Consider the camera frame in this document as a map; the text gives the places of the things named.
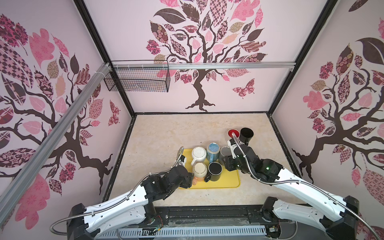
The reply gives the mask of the cream and peach mug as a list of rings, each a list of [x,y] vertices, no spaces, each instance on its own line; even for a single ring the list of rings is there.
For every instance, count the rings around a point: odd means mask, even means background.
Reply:
[[[202,162],[195,163],[193,165],[194,178],[193,178],[192,184],[195,186],[198,182],[203,182],[207,173],[208,173],[208,169],[204,163]]]

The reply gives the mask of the small white mug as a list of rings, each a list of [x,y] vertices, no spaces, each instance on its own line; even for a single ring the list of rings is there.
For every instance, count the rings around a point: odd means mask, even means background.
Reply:
[[[228,130],[228,136],[229,136],[229,140],[227,141],[227,144],[229,147],[240,144],[240,140],[239,140],[240,132],[238,130],[236,129]]]

